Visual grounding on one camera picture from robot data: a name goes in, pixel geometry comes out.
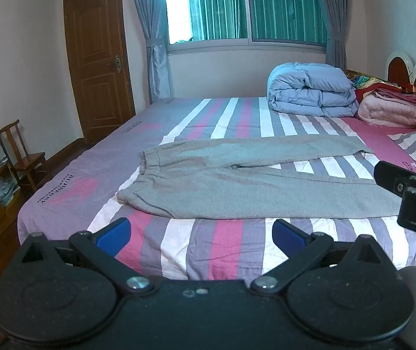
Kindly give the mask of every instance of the green curtain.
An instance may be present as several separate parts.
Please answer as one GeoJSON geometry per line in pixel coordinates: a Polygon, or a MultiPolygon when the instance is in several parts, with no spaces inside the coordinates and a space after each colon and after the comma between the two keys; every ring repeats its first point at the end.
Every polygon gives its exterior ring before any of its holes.
{"type": "Polygon", "coordinates": [[[318,0],[250,0],[253,39],[326,43],[318,0]]]}
{"type": "Polygon", "coordinates": [[[189,0],[193,41],[247,38],[245,0],[189,0]]]}

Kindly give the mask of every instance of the chair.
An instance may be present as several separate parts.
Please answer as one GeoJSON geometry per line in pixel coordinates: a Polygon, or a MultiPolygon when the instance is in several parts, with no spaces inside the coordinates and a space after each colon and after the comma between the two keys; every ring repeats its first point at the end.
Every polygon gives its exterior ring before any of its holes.
{"type": "Polygon", "coordinates": [[[25,147],[22,135],[17,126],[19,122],[20,120],[17,120],[12,124],[6,125],[2,129],[0,129],[0,143],[4,151],[6,151],[1,136],[1,133],[5,133],[7,139],[9,140],[10,147],[12,148],[15,157],[17,158],[17,163],[13,165],[13,171],[14,173],[24,172],[29,182],[29,184],[20,183],[20,187],[30,187],[33,190],[33,192],[36,192],[38,188],[40,188],[47,181],[51,180],[51,173],[49,171],[48,164],[46,163],[45,153],[29,154],[27,152],[27,148],[25,147]],[[21,156],[17,143],[15,142],[12,132],[10,131],[11,128],[14,126],[17,131],[18,138],[20,139],[20,142],[22,144],[23,151],[25,153],[24,157],[21,156]],[[38,180],[36,176],[37,174],[45,175],[38,180]]]}

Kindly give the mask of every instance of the window pane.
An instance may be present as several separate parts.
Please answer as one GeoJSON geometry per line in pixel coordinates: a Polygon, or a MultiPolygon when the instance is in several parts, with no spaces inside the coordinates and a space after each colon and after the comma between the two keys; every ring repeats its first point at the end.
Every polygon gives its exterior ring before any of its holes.
{"type": "Polygon", "coordinates": [[[253,40],[326,43],[318,0],[250,0],[253,40]]]}
{"type": "Polygon", "coordinates": [[[245,0],[166,0],[170,43],[247,38],[245,0]]]}

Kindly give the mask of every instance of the window sill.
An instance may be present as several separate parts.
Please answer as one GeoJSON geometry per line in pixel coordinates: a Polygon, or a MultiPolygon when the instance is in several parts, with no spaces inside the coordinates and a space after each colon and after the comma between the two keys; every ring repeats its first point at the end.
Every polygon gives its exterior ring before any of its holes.
{"type": "Polygon", "coordinates": [[[295,42],[249,42],[246,38],[217,39],[213,41],[175,43],[173,45],[169,45],[167,53],[169,55],[178,55],[232,50],[274,50],[324,54],[326,53],[326,45],[295,42]]]}

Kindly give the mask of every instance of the curtain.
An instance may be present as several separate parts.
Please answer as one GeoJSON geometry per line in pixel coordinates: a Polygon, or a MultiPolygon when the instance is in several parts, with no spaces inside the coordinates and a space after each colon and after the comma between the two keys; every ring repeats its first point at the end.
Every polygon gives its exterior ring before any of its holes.
{"type": "Polygon", "coordinates": [[[245,0],[189,0],[194,41],[247,38],[245,0]]]}
{"type": "Polygon", "coordinates": [[[349,32],[351,0],[319,0],[328,31],[326,63],[346,69],[345,38],[349,32]]]}
{"type": "Polygon", "coordinates": [[[326,42],[318,0],[250,0],[254,39],[326,42]]]}
{"type": "Polygon", "coordinates": [[[150,103],[171,96],[167,62],[166,0],[135,0],[136,10],[146,39],[150,103]]]}

